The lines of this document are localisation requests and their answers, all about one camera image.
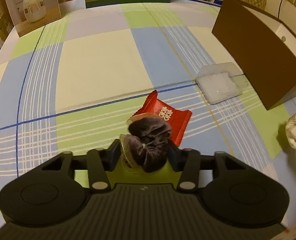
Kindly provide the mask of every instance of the picture of humidifier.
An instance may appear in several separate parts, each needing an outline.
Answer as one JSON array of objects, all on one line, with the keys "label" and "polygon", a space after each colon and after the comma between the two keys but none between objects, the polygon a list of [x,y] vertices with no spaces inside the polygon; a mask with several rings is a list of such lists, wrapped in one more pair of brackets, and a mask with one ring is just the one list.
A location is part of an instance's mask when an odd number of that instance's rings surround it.
[{"label": "picture of humidifier", "polygon": [[46,15],[46,6],[43,0],[23,0],[23,10],[30,23],[39,21]]}]

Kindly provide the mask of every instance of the red candy wrapper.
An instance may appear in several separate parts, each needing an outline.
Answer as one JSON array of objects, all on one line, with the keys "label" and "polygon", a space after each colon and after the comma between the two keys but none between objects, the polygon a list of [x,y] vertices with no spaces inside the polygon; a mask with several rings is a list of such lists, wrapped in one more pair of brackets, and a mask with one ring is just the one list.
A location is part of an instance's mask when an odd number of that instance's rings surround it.
[{"label": "red candy wrapper", "polygon": [[176,146],[179,146],[186,130],[189,119],[192,115],[190,110],[180,111],[157,98],[158,92],[152,91],[140,108],[133,116],[143,113],[152,113],[160,116],[171,125],[170,139]]}]

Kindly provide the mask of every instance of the plaid tablecloth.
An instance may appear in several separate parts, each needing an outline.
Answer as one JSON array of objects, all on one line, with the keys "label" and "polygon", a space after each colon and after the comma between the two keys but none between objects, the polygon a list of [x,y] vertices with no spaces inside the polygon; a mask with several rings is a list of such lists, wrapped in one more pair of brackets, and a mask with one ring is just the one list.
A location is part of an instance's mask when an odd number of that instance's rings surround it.
[{"label": "plaid tablecloth", "polygon": [[[62,20],[21,38],[13,30],[1,49],[0,190],[61,151],[107,147],[157,89],[167,104],[193,112],[182,148],[229,152],[279,181],[290,194],[283,222],[295,223],[296,156],[284,125],[296,98],[266,111],[248,84],[241,96],[211,106],[194,82],[203,66],[234,62],[211,33],[218,7],[173,0],[85,9],[77,0],[62,11]],[[142,181],[120,164],[108,176]],[[177,177],[166,165],[143,182]],[[82,174],[76,179],[87,183]],[[210,180],[202,172],[200,186]]]}]

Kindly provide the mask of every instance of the tablecloth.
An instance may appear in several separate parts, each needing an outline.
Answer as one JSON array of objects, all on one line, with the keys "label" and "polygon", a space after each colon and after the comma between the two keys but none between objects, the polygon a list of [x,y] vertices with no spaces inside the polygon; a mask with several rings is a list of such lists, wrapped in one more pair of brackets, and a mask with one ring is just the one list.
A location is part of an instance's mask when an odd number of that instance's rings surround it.
[{"label": "tablecloth", "polygon": [[[296,156],[284,132],[296,98],[267,111],[240,76],[242,95],[209,105],[194,82],[205,65],[235,63],[211,33],[219,7],[172,0],[85,9],[77,0],[61,9],[61,20],[21,38],[13,30],[0,51],[0,190],[61,151],[108,147],[157,89],[193,113],[181,148],[229,152],[279,181],[290,194],[283,223],[296,222]],[[200,186],[209,181],[201,172]]]}]

